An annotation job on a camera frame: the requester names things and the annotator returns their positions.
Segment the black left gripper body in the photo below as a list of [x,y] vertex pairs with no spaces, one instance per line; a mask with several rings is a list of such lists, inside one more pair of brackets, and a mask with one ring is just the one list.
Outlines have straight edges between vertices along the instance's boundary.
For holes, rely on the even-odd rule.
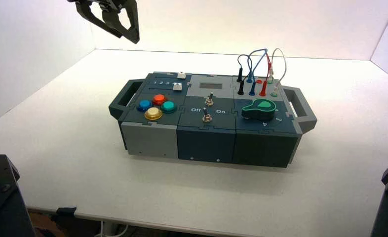
[[101,8],[112,8],[119,10],[123,8],[126,0],[68,0],[68,2],[75,2],[79,4],[87,3],[89,5],[96,3]]

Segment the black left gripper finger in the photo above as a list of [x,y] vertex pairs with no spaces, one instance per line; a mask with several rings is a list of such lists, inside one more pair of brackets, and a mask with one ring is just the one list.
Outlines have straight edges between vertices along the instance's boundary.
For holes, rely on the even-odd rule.
[[[125,9],[130,22],[130,27],[126,28],[119,19],[119,14]],[[137,44],[140,40],[138,10],[135,0],[109,0],[104,8],[104,22],[112,30],[111,34]]]
[[103,29],[104,31],[114,35],[115,37],[120,38],[121,33],[119,33],[117,30],[107,26],[107,24],[105,22],[103,22],[102,20],[97,18],[92,13],[91,5],[92,5],[91,1],[76,1],[75,2],[77,12],[82,18],[84,18],[88,22],[98,26],[99,28]]

